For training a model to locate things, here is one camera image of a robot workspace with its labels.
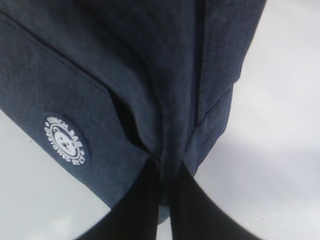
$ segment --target seam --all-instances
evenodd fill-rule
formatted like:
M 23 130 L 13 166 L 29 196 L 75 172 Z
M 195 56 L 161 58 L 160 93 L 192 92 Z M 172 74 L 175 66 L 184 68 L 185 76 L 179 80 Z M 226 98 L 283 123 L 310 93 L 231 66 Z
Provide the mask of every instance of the seam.
M 185 151 L 189 148 L 190 146 L 190 142 L 191 140 L 195 137 L 195 135 L 197 134 L 198 128 L 206 121 L 207 118 L 210 117 L 212 110 L 214 110 L 214 108 L 219 104 L 219 102 L 221 101 L 221 99 L 223 99 L 229 92 L 230 90 L 233 88 L 233 85 L 231 85 L 230 87 L 228 87 L 228 89 L 221 95 L 221 97 L 215 102 L 215 104 L 204 114 L 203 118 L 201 119 L 201 121 L 194 127 L 190 137 L 187 139 L 186 141 L 186 148 Z
M 90 16 L 94 16 L 95 12 L 94 9 L 91 9 L 90 6 L 87 6 L 85 4 L 81 5 L 80 7 L 83 8 L 83 11 L 86 11 L 87 14 L 89 14 Z M 120 41 L 128 50 L 130 50 L 133 54 L 135 54 L 137 56 L 137 58 L 139 59 L 139 61 L 143 64 L 144 70 L 146 71 L 146 78 L 149 81 L 150 84 L 150 89 L 152 90 L 152 94 L 154 95 L 155 98 L 155 102 L 157 104 L 157 107 L 160 109 L 159 113 L 160 113 L 160 118 L 161 118 L 161 124 L 160 124 L 160 135 L 161 140 L 160 140 L 160 155 L 159 157 L 157 157 L 156 159 L 159 160 L 161 159 L 162 153 L 164 151 L 164 111 L 163 111 L 163 106 L 160 103 L 159 99 L 157 98 L 158 94 L 157 94 L 157 88 L 154 84 L 154 82 L 151 80 L 151 72 L 150 69 L 153 69 L 154 66 L 151 62 L 147 63 L 144 58 L 141 56 L 141 54 L 133 47 L 131 46 L 127 40 L 122 39 L 118 34 L 117 31 L 114 31 L 114 29 L 112 29 L 112 27 L 110 27 L 105 21 L 103 21 L 102 17 L 100 16 L 100 14 L 97 14 L 97 16 L 95 16 L 96 21 L 99 22 L 100 25 L 104 26 L 105 28 L 108 29 L 109 32 L 111 32 L 111 34 L 118 40 Z
M 110 89 L 101 83 L 96 77 L 94 77 L 89 72 L 85 71 L 81 66 L 73 62 L 72 60 L 68 59 L 66 56 L 59 53 L 53 47 L 45 43 L 41 40 L 38 36 L 34 33 L 27 30 L 24 26 L 20 23 L 12 19 L 10 16 L 5 14 L 0 9 L 0 21 L 12 28 L 17 34 L 22 35 L 25 37 L 33 46 L 40 49 L 42 52 L 46 53 L 50 57 L 54 58 L 56 61 L 67 67 L 68 69 L 72 70 L 74 73 L 79 75 L 82 79 L 86 80 L 90 85 L 93 85 L 97 90 L 104 93 L 106 96 L 110 98 L 110 94 L 108 91 Z
M 209 5 L 208 2 L 206 0 L 203 1 L 203 4 L 204 5 Z M 203 119 L 203 111 L 204 111 L 204 101 L 203 101 L 203 95 L 204 95 L 204 77 L 205 77 L 205 72 L 206 72 L 206 69 L 208 68 L 208 64 L 207 62 L 205 61 L 205 59 L 208 58 L 208 49 L 210 49 L 210 44 L 211 42 L 207 41 L 208 39 L 206 38 L 206 31 L 207 31 L 207 27 L 208 27 L 208 22 L 206 20 L 206 16 L 209 15 L 208 13 L 208 8 L 205 7 L 204 8 L 204 20 L 203 20 L 203 43 L 202 43 L 202 59 L 201 59 L 201 74 L 200 74 L 200 78 L 199 78 L 199 87 L 198 87 L 198 99 L 197 99 L 197 103 L 198 103 L 198 111 L 196 113 L 197 117 L 197 122 L 195 123 L 195 128 L 197 127 L 198 124 L 200 124 L 200 119 Z
M 194 38 L 194 77 L 192 86 L 195 88 L 194 96 L 194 121 L 192 128 L 194 128 L 199 121 L 200 107 L 200 92 L 201 92 L 201 79 L 203 78 L 204 68 L 204 51 L 205 51 L 205 30 L 206 30 L 206 1 L 197 0 L 195 2 L 195 38 Z

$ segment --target circular logo patch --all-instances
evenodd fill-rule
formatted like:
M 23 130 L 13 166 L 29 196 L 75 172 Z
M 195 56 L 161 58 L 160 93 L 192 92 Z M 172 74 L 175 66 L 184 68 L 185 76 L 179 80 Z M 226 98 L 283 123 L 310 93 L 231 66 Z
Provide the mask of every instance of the circular logo patch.
M 83 141 L 66 121 L 57 116 L 49 116 L 46 118 L 44 131 L 53 149 L 68 163 L 81 166 L 88 161 Z

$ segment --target white background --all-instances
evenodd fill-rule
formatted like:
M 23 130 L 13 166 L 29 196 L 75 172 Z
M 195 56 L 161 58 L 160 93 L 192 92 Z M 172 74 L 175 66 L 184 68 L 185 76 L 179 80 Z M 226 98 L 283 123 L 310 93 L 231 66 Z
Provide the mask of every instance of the white background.
M 320 240 L 320 0 L 269 0 L 196 180 L 265 240 Z M 71 240 L 109 208 L 0 111 L 0 239 Z M 170 240 L 170 223 L 158 240 Z

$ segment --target dark blue bag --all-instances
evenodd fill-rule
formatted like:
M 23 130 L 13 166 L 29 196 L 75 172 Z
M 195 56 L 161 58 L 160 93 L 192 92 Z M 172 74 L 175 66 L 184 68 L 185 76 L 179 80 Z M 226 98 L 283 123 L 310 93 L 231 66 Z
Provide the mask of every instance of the dark blue bag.
M 194 181 L 264 0 L 0 0 L 0 108 L 111 212 L 79 240 L 251 240 Z

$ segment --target canvas material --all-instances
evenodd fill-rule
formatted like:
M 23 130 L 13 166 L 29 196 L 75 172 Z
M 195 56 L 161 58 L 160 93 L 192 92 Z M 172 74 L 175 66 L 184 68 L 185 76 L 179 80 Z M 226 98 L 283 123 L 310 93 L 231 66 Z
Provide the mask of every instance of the canvas material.
M 202 2 L 198 43 L 202 17 L 192 0 L 0 0 L 0 108 L 111 208 L 149 155 L 126 138 L 110 91 L 132 112 L 147 148 L 162 163 L 183 160 L 194 175 L 227 126 L 265 3 Z M 89 170 L 48 146 L 47 112 L 83 132 Z

